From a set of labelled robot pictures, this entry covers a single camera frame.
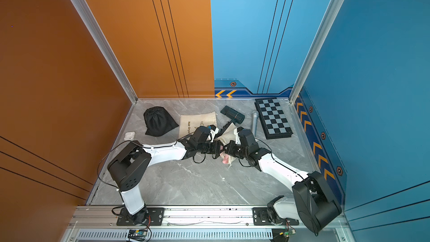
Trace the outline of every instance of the beige pouch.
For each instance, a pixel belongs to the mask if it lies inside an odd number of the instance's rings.
[[[217,126],[215,111],[200,115],[181,115],[178,138],[184,137],[196,131],[199,126],[207,127],[209,125]]]

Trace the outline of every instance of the orange wall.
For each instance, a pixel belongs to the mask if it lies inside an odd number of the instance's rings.
[[[138,97],[213,97],[210,0],[86,0]]]
[[[70,0],[0,10],[2,241],[57,242],[131,103]]]

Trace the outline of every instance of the blue wall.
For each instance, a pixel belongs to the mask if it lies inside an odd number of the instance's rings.
[[[276,94],[294,84],[329,2],[211,0],[215,79],[239,80],[252,93]]]
[[[415,219],[430,183],[396,192],[430,180],[429,73],[430,0],[345,0],[304,90],[346,168],[358,242],[428,241]]]

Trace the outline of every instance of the silver microphone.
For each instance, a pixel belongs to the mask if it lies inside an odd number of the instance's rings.
[[[252,125],[251,125],[251,132],[255,137],[255,134],[257,133],[257,119],[258,119],[258,111],[254,110],[251,114],[252,117]]]

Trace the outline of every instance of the ventilation grille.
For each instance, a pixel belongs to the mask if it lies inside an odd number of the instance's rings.
[[[270,229],[152,229],[151,240],[273,239]]]
[[[128,229],[80,229],[77,240],[126,241]],[[151,229],[151,240],[235,240],[273,239],[271,229]]]
[[[88,240],[112,240],[112,241],[125,241],[128,230],[126,229],[81,229],[79,230],[77,239],[78,241]]]

